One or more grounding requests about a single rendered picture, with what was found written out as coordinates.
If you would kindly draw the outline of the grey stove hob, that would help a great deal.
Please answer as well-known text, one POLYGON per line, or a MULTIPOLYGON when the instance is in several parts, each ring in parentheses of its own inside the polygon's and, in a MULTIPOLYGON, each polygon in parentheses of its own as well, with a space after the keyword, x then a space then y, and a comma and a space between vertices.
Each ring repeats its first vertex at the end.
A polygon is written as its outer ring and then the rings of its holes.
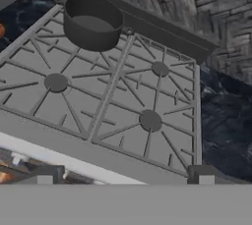
POLYGON ((215 45, 126 0, 117 45, 65 35, 64 3, 0 52, 0 149, 14 174, 62 165, 104 184, 184 185, 202 163, 200 66, 215 45))

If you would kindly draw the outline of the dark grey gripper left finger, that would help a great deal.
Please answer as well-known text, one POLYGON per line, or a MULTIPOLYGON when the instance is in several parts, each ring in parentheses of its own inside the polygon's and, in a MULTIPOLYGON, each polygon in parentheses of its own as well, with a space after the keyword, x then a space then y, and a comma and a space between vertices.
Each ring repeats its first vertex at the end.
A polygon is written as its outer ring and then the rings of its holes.
POLYGON ((62 165, 42 166, 16 181, 16 184, 57 185, 64 183, 65 167, 62 165))

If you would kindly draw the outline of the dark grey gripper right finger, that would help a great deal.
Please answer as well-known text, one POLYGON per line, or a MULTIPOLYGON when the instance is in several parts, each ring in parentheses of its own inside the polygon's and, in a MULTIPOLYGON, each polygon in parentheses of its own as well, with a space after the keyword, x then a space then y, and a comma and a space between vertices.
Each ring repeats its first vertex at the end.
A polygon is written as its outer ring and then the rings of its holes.
POLYGON ((211 165, 194 165, 188 169, 188 184, 193 185, 242 185, 244 180, 226 176, 211 165))

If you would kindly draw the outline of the dark grey pot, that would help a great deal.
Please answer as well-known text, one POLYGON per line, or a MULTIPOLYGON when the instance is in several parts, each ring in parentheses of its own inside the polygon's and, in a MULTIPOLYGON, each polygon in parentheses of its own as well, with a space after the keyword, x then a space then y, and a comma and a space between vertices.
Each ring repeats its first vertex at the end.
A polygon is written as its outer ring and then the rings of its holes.
POLYGON ((63 19, 67 38, 93 52, 114 48, 124 26, 123 14, 107 0, 66 0, 63 19))

